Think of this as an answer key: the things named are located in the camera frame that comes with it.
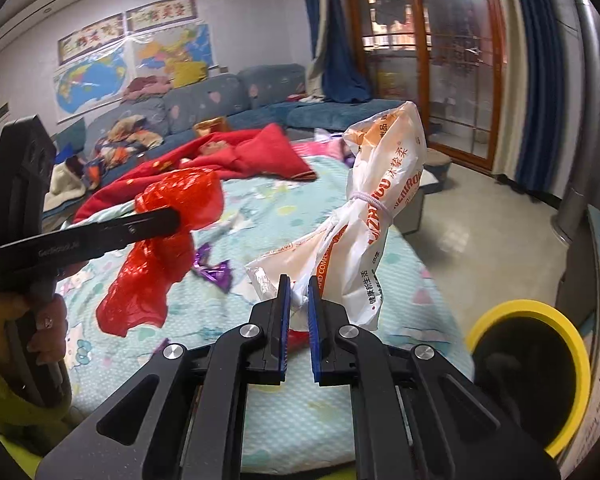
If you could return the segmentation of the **left hand with painted nails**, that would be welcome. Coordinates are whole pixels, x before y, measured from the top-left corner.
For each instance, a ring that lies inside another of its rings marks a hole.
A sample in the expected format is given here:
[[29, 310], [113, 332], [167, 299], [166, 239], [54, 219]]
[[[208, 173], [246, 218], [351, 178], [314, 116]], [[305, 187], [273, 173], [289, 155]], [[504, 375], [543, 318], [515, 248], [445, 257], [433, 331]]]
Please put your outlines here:
[[[30, 311], [31, 304], [23, 296], [0, 294], [0, 369], [8, 374], [14, 374], [15, 361], [10, 351], [6, 325]], [[27, 352], [36, 356], [38, 364], [56, 363], [64, 358], [68, 330], [66, 315], [65, 301], [59, 295], [35, 312], [35, 333], [27, 344]]]

